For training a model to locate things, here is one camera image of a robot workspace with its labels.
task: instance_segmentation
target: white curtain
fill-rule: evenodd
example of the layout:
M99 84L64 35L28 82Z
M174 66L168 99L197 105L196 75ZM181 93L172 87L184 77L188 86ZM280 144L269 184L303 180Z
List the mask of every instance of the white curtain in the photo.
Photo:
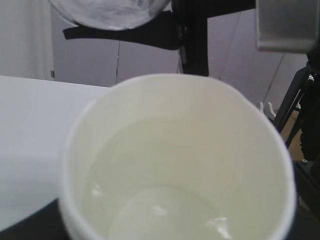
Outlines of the white curtain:
M50 80L53 70L48 0L0 1L0 75Z

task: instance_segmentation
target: wall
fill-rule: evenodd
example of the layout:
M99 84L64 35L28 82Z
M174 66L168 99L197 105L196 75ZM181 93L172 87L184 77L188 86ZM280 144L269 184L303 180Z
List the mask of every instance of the wall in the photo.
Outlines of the wall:
M177 51L123 41L65 40L62 30L68 27L52 13L56 81L109 87L138 75L177 72ZM211 77L232 85L254 105L270 101L278 109L307 60L301 54L257 51L255 11L247 10L208 19L208 62Z

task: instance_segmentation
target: clear liquid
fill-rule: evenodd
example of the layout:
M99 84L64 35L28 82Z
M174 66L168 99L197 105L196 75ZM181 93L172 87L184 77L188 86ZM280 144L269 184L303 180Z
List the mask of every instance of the clear liquid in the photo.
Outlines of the clear liquid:
M88 174L83 213L90 224L106 240L232 239L227 219L184 187L196 182L189 173L197 167L180 164L201 158L204 144L197 140L206 132L181 118L144 120L119 131Z

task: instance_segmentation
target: white table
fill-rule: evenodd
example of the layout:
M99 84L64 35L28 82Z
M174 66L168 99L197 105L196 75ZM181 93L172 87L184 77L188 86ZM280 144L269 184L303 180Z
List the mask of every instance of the white table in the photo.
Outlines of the white table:
M81 108L108 88L0 76L0 230L58 196L60 146Z

